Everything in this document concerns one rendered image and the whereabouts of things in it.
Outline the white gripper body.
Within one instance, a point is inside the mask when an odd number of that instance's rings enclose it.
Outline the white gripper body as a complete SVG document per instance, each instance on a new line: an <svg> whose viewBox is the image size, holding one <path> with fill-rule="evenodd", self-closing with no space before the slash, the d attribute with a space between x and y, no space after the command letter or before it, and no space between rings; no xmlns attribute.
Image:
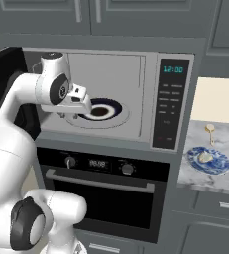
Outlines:
<svg viewBox="0 0 229 254"><path fill-rule="evenodd" d="M82 102L63 103L56 106L42 105L45 112L68 113L68 114L88 114L91 112L91 101L88 95Z"/></svg>

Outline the grey microwave oven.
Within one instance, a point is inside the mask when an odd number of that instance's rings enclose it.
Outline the grey microwave oven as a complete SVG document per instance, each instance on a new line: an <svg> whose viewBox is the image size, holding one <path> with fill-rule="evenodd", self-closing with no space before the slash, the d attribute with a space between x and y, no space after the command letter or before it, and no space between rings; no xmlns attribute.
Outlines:
<svg viewBox="0 0 229 254"><path fill-rule="evenodd" d="M86 137L127 140L145 149L176 151L190 85L193 54L70 50L72 81L93 98L108 98L122 112L105 121L49 113L44 131Z"/></svg>

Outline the black microwave door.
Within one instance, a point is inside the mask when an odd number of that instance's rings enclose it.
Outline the black microwave door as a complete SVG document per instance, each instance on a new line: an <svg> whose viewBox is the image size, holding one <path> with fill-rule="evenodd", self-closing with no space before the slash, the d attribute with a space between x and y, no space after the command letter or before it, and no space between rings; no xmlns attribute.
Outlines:
<svg viewBox="0 0 229 254"><path fill-rule="evenodd" d="M21 48L9 47L0 51L0 107L12 85L10 79L27 71ZM34 104L22 105L14 123L24 129L33 139L36 139L41 132L37 108Z"/></svg>

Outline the pale garlic bulb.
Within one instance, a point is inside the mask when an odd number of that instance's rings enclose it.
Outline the pale garlic bulb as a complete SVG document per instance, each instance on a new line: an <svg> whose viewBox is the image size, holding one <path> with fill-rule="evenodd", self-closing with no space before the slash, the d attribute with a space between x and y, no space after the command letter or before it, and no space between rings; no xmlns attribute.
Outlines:
<svg viewBox="0 0 229 254"><path fill-rule="evenodd" d="M210 153L204 151L198 156L198 160L200 163L207 163L213 160L213 156Z"/></svg>

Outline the dark blue white plate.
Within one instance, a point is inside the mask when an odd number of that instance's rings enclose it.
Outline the dark blue white plate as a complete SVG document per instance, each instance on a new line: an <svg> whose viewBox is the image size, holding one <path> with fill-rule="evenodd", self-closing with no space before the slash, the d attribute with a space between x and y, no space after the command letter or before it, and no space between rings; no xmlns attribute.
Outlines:
<svg viewBox="0 0 229 254"><path fill-rule="evenodd" d="M112 119L122 112L122 105L113 99L93 98L91 112L80 114L80 117L90 121L105 121Z"/></svg>

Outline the grey oven knob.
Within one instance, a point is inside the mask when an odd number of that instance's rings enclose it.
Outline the grey oven knob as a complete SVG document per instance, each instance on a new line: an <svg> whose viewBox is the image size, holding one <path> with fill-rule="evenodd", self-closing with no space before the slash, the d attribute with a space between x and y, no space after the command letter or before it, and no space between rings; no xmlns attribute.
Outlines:
<svg viewBox="0 0 229 254"><path fill-rule="evenodd" d="M67 157L65 159L66 166L71 169L76 165L76 159L74 157Z"/></svg>
<svg viewBox="0 0 229 254"><path fill-rule="evenodd" d="M121 167L121 170L124 175L132 175L134 172L134 167L131 164L124 164Z"/></svg>

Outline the grey cupboard door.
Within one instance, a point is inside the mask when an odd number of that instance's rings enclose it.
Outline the grey cupboard door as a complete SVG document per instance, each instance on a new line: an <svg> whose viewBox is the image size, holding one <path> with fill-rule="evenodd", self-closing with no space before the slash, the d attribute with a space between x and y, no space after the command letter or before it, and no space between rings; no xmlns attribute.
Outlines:
<svg viewBox="0 0 229 254"><path fill-rule="evenodd" d="M105 36L206 38L217 0L89 0L91 32Z"/></svg>
<svg viewBox="0 0 229 254"><path fill-rule="evenodd" d="M229 225L210 222L189 225L180 254L229 254Z"/></svg>
<svg viewBox="0 0 229 254"><path fill-rule="evenodd" d="M74 0L0 0L0 32L11 34L89 35L89 5L80 0L76 22Z"/></svg>
<svg viewBox="0 0 229 254"><path fill-rule="evenodd" d="M206 54L229 57L229 0L217 0Z"/></svg>

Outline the black built-in oven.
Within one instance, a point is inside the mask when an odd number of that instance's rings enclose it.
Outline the black built-in oven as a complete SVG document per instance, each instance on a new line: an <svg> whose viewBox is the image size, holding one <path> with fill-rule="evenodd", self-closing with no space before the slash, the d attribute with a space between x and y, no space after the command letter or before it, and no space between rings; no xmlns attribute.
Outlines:
<svg viewBox="0 0 229 254"><path fill-rule="evenodd" d="M155 243L158 241L170 165L132 158L39 148L40 172L49 190L84 197L85 218L78 229ZM69 169L65 159L74 157L76 165ZM131 164L132 175L124 175L121 167ZM154 193L113 190L48 179L48 169L57 175L103 183L144 187L155 185Z"/></svg>

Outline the gold and white utensil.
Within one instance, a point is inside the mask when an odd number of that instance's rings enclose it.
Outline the gold and white utensil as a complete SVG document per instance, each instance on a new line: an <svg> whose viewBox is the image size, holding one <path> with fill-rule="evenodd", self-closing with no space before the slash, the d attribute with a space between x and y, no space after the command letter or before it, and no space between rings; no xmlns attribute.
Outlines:
<svg viewBox="0 0 229 254"><path fill-rule="evenodd" d="M215 131L215 127L213 124L207 124L205 126L205 131L209 133L210 135L210 145L213 146L214 145L214 138L212 133Z"/></svg>

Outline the grey drawer front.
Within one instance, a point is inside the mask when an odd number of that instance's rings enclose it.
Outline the grey drawer front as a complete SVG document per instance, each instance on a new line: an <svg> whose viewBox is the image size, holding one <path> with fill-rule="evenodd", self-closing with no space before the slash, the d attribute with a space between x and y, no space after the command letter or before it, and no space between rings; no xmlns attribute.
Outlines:
<svg viewBox="0 0 229 254"><path fill-rule="evenodd" d="M229 194L201 191L195 202L194 209L200 214L229 219L229 209L221 208L219 206L220 201L229 203Z"/></svg>
<svg viewBox="0 0 229 254"><path fill-rule="evenodd" d="M100 235L96 233L77 230L76 235L78 239L85 246L88 254L112 254L101 250L95 250L89 248L89 243L95 243L99 245L105 245L109 247L119 248L120 254L142 254L143 250L135 243L118 239L113 236Z"/></svg>

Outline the blue patterned plate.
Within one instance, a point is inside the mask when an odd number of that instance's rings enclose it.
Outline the blue patterned plate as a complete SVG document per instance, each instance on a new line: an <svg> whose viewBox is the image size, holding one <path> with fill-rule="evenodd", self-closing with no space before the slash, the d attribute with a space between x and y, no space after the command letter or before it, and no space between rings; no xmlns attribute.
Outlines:
<svg viewBox="0 0 229 254"><path fill-rule="evenodd" d="M200 163L198 156L206 151L213 156L213 160L207 163ZM207 175L224 175L229 171L228 157L212 148L194 147L187 151L186 158L188 163L196 170Z"/></svg>

